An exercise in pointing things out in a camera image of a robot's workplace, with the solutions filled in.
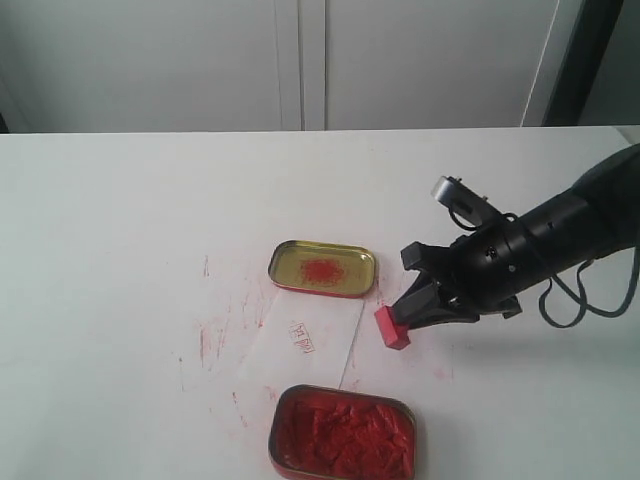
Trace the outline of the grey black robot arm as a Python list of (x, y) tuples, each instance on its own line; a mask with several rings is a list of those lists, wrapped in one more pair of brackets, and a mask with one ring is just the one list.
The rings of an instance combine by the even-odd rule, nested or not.
[(517, 216), (503, 213), (454, 177), (439, 179), (434, 198), (464, 235), (448, 247), (414, 242), (401, 252), (418, 276), (391, 306), (393, 325), (418, 329), (475, 323), (484, 315), (521, 313), (518, 294), (541, 282), (558, 286), (579, 307), (569, 327), (587, 313), (617, 318), (630, 307), (639, 264), (622, 304), (604, 310), (589, 303), (585, 287), (571, 289), (561, 272), (582, 273), (594, 261), (639, 249), (639, 148), (627, 147), (601, 161), (570, 188)]

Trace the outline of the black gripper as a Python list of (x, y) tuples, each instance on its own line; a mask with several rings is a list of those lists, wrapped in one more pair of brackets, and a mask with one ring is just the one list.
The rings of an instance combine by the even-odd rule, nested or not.
[(409, 330), (449, 323), (473, 324), (484, 315), (521, 312), (517, 295), (545, 279), (542, 256), (523, 228), (503, 221), (448, 247), (413, 242), (401, 251), (415, 282), (393, 305), (396, 325)]

